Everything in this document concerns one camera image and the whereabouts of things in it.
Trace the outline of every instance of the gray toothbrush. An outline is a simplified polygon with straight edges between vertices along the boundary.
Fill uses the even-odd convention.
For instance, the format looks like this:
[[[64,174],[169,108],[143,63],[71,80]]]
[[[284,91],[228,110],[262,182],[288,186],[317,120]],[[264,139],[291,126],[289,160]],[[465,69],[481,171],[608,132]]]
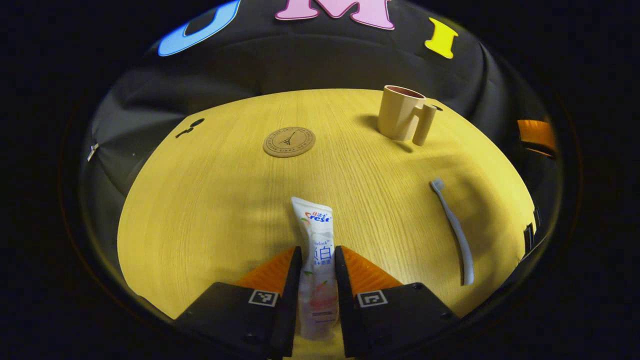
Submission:
[[[444,208],[444,212],[447,214],[447,218],[453,227],[453,231],[456,233],[456,237],[458,238],[458,243],[460,244],[460,251],[462,252],[462,265],[464,267],[463,271],[465,273],[464,285],[471,285],[474,282],[474,260],[471,256],[471,250],[469,249],[469,243],[467,242],[467,238],[465,237],[465,233],[462,231],[462,227],[460,226],[460,222],[456,215],[449,209],[447,202],[444,201],[444,197],[442,196],[442,189],[444,189],[444,182],[439,177],[431,182],[431,187],[438,197],[440,198],[440,202],[442,203],[442,207]]]

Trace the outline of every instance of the toothbrush handle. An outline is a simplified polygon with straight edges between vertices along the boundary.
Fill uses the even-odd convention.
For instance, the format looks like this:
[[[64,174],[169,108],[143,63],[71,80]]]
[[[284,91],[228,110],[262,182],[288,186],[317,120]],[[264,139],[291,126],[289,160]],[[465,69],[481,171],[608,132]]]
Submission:
[[[458,243],[460,244],[460,251],[462,252],[462,265],[464,267],[465,272],[465,280],[464,285],[471,285],[474,282],[474,260],[471,256],[471,249],[469,248],[469,242],[467,242],[467,237],[465,233],[462,231],[462,226],[460,226],[460,221],[454,213],[449,209],[447,202],[444,200],[442,193],[440,191],[436,192],[438,197],[440,198],[440,202],[442,203],[442,207],[444,208],[445,214],[447,214],[447,218],[453,227],[453,231],[456,233],[456,237],[458,238]]]

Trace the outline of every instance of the round coaster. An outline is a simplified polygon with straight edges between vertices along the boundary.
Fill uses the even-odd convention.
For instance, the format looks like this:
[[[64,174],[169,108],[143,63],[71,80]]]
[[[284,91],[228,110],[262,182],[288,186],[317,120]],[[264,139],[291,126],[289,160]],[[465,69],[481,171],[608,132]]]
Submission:
[[[264,139],[264,152],[276,158],[298,156],[311,149],[316,136],[304,127],[284,127],[269,134]]]

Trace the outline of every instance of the mug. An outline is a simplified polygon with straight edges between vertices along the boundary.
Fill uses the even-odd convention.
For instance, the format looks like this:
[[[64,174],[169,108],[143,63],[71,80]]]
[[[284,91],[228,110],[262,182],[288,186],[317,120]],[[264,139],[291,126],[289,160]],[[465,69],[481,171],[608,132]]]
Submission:
[[[386,85],[382,94],[378,131],[388,138],[424,144],[437,108],[425,104],[424,95],[400,86]]]

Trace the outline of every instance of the eiffel tower logo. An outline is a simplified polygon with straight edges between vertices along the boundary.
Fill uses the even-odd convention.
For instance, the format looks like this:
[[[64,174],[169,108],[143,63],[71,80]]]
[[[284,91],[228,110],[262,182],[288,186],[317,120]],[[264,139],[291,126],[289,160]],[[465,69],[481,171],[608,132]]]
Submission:
[[[285,140],[282,140],[280,143],[285,143],[285,144],[287,144],[287,145],[291,146],[291,136],[290,136],[290,137],[288,137],[288,138],[286,138]]]

